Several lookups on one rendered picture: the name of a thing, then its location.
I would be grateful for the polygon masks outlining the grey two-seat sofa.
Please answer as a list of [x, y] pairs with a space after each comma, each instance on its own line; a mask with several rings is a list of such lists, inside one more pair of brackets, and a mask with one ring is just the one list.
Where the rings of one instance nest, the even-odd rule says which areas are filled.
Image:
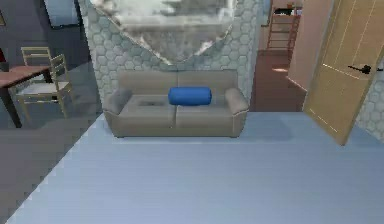
[[[172, 105], [168, 101], [172, 87], [208, 87], [211, 103]], [[235, 70], [121, 72], [117, 89], [103, 102], [105, 119], [116, 137], [237, 137], [248, 111]]]

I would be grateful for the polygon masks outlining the pale wooden dining chair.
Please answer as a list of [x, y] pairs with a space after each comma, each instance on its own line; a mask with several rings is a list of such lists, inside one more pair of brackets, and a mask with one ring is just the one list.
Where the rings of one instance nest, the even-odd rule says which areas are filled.
[[16, 98], [28, 123], [31, 122], [27, 109], [28, 104], [58, 103], [64, 117], [68, 117], [64, 103], [65, 94], [69, 94], [71, 101], [74, 101], [74, 94], [65, 56], [60, 54], [54, 57], [51, 62], [51, 83], [33, 83], [16, 94]]
[[33, 61], [42, 60], [44, 65], [50, 65], [52, 55], [50, 49], [47, 46], [44, 47], [22, 47], [22, 58], [26, 66], [32, 66]]

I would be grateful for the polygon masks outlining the dark brown dining table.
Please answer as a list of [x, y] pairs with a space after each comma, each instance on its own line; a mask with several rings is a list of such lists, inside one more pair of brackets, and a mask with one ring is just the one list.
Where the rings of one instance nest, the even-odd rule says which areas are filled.
[[8, 72], [0, 72], [0, 99], [16, 128], [21, 128], [22, 123], [11, 98], [9, 89], [40, 74], [44, 76], [46, 83], [52, 83], [49, 66], [16, 66], [11, 68]]

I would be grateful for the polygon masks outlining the blue bolster cushion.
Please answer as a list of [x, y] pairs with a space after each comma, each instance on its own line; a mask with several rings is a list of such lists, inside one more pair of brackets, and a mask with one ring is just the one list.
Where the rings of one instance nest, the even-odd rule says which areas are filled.
[[212, 92], [208, 87], [172, 87], [168, 92], [168, 101], [176, 106], [209, 105]]

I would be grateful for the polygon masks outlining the red-brown ladder shelf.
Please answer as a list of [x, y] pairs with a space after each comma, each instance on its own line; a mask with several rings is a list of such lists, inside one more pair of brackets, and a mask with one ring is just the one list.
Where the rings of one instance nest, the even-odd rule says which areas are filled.
[[267, 50], [292, 51], [295, 46], [302, 8], [294, 3], [272, 7], [269, 17]]

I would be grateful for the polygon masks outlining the light wooden room door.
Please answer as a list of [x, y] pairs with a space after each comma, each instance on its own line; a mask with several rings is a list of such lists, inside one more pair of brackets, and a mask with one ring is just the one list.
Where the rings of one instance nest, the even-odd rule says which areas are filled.
[[[334, 0], [304, 112], [345, 145], [384, 57], [384, 0]], [[369, 74], [351, 66], [372, 67]]]

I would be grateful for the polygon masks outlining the pale blue window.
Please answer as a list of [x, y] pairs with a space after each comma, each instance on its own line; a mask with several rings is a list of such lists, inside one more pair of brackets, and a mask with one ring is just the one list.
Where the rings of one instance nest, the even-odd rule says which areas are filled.
[[77, 26], [79, 14], [75, 0], [44, 0], [52, 28]]

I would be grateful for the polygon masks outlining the grey white wall picture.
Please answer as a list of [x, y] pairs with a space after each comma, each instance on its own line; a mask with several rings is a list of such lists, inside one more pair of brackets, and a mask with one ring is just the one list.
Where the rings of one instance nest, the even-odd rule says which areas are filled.
[[168, 65], [223, 40], [238, 0], [90, 0], [121, 34]]

